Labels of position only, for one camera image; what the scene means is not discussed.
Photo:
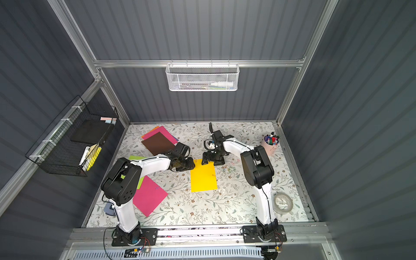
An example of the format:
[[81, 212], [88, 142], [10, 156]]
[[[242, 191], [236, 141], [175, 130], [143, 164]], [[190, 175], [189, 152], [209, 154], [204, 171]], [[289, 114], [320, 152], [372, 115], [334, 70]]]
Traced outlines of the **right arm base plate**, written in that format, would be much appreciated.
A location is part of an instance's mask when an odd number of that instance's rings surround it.
[[273, 231], [262, 230], [255, 225], [246, 225], [240, 228], [244, 243], [282, 243], [287, 241], [286, 232], [283, 225], [278, 225]]

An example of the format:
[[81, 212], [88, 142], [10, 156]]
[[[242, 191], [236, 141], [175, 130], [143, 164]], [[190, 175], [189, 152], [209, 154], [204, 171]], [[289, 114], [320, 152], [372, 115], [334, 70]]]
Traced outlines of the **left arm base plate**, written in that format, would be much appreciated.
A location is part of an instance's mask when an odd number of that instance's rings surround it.
[[112, 233], [113, 247], [142, 247], [143, 245], [154, 246], [158, 236], [156, 228], [135, 228], [132, 232], [126, 233], [119, 227], [116, 227]]

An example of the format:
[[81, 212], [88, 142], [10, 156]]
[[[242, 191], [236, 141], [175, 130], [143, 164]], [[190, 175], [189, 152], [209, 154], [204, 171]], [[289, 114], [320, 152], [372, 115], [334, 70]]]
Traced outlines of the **clear tape roll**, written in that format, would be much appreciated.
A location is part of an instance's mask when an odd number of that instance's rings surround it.
[[276, 193], [273, 198], [274, 211], [280, 215], [289, 213], [294, 206], [293, 200], [285, 193]]

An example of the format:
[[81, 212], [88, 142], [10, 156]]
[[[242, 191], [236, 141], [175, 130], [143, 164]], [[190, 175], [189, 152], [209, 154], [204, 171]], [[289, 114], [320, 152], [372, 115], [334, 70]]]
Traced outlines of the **orange paper sheet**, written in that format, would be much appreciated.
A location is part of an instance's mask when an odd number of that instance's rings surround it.
[[152, 131], [154, 131], [154, 130], [156, 130], [158, 128], [159, 128], [159, 126], [156, 126], [155, 128], [151, 129], [148, 133], [150, 133], [150, 132], [152, 132]]

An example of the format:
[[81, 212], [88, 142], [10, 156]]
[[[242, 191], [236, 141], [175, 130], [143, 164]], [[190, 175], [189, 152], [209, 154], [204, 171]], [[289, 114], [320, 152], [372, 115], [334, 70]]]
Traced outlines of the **lime green paper sheet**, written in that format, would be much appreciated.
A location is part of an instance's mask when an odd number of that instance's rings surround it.
[[[145, 159], [145, 157], [140, 157], [140, 156], [130, 156], [129, 160], [132, 161], [133, 163], [138, 163], [140, 160]], [[125, 166], [124, 168], [124, 172], [121, 175], [121, 178], [124, 180], [126, 177], [132, 177], [132, 179], [128, 182], [127, 187], [130, 189], [132, 188], [132, 185], [134, 183], [137, 184], [136, 189], [140, 189], [143, 180], [144, 180], [144, 176], [141, 174], [141, 172], [139, 172], [138, 170], [133, 171], [133, 172], [128, 172], [128, 167]]]

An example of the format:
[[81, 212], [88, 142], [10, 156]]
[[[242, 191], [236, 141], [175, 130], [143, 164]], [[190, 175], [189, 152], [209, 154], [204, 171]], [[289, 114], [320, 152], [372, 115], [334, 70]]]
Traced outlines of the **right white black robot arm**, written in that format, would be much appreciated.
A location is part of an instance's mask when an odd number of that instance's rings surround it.
[[225, 156], [240, 158], [247, 183], [253, 187], [257, 199], [256, 231], [259, 238], [269, 241], [278, 231], [278, 220], [273, 213], [271, 183], [274, 168], [263, 146], [250, 146], [238, 141], [233, 135], [223, 135], [220, 130], [210, 129], [210, 139], [203, 142], [202, 165], [212, 162], [215, 166], [225, 164]]

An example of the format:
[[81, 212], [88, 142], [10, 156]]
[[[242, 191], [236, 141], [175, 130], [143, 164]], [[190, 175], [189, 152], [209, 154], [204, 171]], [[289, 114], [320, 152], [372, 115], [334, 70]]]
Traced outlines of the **brown paper sheet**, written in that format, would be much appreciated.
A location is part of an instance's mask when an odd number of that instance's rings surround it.
[[152, 155], [163, 154], [175, 149], [175, 145], [168, 140], [162, 133], [158, 132], [155, 135], [142, 141], [142, 144], [151, 152]]

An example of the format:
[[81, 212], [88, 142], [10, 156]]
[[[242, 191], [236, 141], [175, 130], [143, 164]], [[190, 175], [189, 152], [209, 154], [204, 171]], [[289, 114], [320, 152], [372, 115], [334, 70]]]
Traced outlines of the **cup of coloured markers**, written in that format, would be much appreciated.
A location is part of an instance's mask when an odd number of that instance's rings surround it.
[[271, 132], [263, 137], [261, 146], [263, 146], [268, 156], [272, 156], [278, 148], [279, 141], [280, 137], [275, 132]]

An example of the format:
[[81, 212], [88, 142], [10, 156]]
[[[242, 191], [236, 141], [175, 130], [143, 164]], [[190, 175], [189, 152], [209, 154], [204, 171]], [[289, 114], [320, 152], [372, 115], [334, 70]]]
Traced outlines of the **yellow paper sheet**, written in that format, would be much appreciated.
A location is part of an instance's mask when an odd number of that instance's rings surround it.
[[191, 174], [191, 192], [212, 191], [218, 189], [216, 171], [213, 162], [202, 165], [202, 160], [194, 160], [195, 168]]

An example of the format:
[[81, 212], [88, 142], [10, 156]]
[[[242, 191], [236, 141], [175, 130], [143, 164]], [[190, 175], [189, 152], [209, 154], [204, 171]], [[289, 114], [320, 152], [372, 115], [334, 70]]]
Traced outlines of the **pink sticky notes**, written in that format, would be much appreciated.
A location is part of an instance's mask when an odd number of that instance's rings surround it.
[[115, 125], [117, 123], [117, 118], [101, 117], [100, 120], [103, 121], [106, 124]]

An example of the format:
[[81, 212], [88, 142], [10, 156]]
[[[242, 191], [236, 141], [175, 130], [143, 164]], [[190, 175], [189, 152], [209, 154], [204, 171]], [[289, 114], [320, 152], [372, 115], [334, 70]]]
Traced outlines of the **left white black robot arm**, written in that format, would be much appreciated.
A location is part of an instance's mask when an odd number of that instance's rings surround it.
[[189, 146], [177, 143], [173, 149], [143, 160], [119, 158], [101, 183], [118, 219], [117, 228], [123, 235], [140, 235], [140, 224], [134, 214], [133, 197], [141, 177], [159, 171], [190, 171], [195, 168]]

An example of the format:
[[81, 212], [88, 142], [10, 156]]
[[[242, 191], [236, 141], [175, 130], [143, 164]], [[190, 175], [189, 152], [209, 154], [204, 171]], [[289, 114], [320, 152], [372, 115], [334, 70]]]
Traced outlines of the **magenta paper sheet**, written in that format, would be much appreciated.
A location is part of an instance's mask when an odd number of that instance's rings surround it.
[[159, 128], [158, 129], [156, 129], [156, 130], [154, 130], [154, 131], [152, 131], [152, 132], [150, 132], [150, 133], [148, 133], [148, 134], [146, 134], [145, 135], [145, 137], [144, 137], [144, 139], [142, 139], [142, 140], [146, 140], [146, 139], [148, 139], [148, 138], [150, 138], [150, 137], [152, 137], [152, 136], [154, 136], [155, 134], [157, 134], [157, 133], [161, 133], [166, 139], [168, 139], [172, 144], [177, 144], [177, 142], [175, 141], [175, 139], [172, 137], [172, 134], [171, 133], [169, 133], [168, 131], [167, 131], [167, 129], [164, 127], [164, 126], [159, 126]]
[[145, 217], [149, 217], [167, 196], [168, 193], [163, 188], [156, 184], [151, 178], [145, 176], [141, 182], [140, 188], [136, 190], [133, 197], [133, 205], [138, 208]]

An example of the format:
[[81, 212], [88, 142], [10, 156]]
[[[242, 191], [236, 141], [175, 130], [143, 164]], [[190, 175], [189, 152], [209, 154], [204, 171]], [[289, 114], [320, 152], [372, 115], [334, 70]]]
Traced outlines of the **white marker in basket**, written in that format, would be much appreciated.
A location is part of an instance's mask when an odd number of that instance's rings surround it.
[[221, 82], [213, 82], [209, 84], [209, 88], [214, 89], [233, 89], [234, 88], [234, 82], [228, 82], [228, 81], [221, 81]]

